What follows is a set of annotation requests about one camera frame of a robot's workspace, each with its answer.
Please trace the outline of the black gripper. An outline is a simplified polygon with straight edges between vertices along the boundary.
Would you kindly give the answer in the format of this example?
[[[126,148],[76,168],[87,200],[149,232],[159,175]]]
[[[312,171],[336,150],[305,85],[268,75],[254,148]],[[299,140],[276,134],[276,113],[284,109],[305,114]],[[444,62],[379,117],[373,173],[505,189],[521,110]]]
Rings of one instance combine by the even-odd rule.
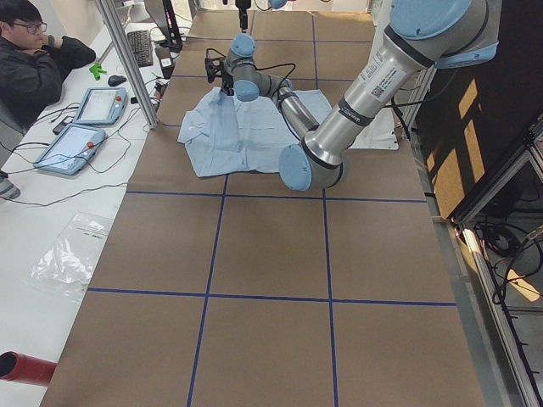
[[[240,8],[238,10],[239,26],[242,33],[248,30],[248,10],[246,8]],[[234,96],[234,79],[228,74],[221,75],[221,90],[227,96]]]

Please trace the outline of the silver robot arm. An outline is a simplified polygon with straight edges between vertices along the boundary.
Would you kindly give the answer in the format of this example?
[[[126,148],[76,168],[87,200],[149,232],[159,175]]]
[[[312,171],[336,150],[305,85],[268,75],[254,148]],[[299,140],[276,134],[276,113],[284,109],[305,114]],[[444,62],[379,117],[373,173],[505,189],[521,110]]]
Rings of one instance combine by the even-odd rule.
[[[241,102],[270,98],[295,144],[279,155],[278,172],[291,190],[330,188],[347,175],[347,150],[417,73],[483,64],[495,57],[500,1],[393,1],[380,48],[351,83],[338,81],[335,104],[317,119],[290,80],[268,75],[254,61],[255,40],[240,33],[227,54],[208,64],[208,79]]]
[[[268,0],[260,6],[253,0],[235,0],[234,5],[238,9],[239,27],[242,33],[246,33],[249,26],[249,10],[255,6],[260,11],[280,9],[287,4],[288,0]]]

